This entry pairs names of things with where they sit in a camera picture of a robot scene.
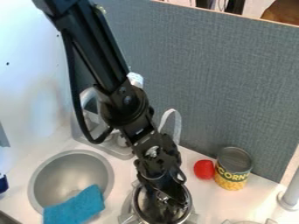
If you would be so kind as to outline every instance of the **tin can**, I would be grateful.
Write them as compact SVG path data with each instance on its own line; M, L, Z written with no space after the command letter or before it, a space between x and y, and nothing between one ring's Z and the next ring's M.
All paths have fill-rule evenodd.
M215 166L215 182L224 189L237 191L247 182L253 161L244 150L226 147L220 151Z

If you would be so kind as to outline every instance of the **sink basin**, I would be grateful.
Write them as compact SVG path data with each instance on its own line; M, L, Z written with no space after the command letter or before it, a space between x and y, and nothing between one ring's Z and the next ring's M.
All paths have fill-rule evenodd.
M44 207L60 204L96 184L104 199L114 184L110 163L90 150L70 150L47 159L33 173L28 197L40 214Z

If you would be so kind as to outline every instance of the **yellow label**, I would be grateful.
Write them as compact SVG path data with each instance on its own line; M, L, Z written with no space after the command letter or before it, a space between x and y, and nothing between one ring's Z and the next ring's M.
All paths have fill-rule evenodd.
M248 178L250 172L246 173L231 173L226 171L218 162L216 164L216 172L224 179L232 182L241 182Z

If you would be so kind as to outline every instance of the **red ball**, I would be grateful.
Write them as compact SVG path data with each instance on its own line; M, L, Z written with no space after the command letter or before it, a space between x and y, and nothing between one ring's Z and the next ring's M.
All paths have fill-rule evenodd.
M212 179L215 174L214 164L211 160L199 160L194 165L194 173L199 179Z

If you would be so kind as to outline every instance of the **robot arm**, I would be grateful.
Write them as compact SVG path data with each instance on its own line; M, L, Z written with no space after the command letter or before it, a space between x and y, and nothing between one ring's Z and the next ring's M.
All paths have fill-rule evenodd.
M130 84L129 69L113 38L101 7L87 0L33 0L61 31L66 47L73 105L82 132L93 144L99 144L118 129L137 156L134 162L137 177L148 194L172 209L184 208L187 197L183 184L185 175L179 169L180 153L167 135L157 131L152 122L154 111L146 94ZM93 75L99 98L101 116L109 126L93 139L84 123L79 93L73 87L73 49Z

